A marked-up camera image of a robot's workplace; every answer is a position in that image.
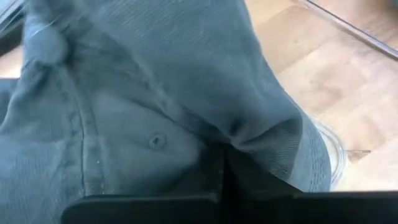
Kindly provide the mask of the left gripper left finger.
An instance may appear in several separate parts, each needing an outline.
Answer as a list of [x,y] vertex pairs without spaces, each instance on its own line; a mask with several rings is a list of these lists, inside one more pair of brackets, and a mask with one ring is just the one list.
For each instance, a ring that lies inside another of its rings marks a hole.
[[168,192],[151,196],[92,195],[69,205],[61,224],[208,224],[220,221],[224,150],[207,152],[200,166]]

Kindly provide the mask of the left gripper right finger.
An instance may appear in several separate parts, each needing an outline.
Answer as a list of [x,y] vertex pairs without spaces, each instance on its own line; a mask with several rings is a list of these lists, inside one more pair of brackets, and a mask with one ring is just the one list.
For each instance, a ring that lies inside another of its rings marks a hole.
[[242,152],[226,153],[231,219],[252,224],[397,224],[397,192],[305,193]]

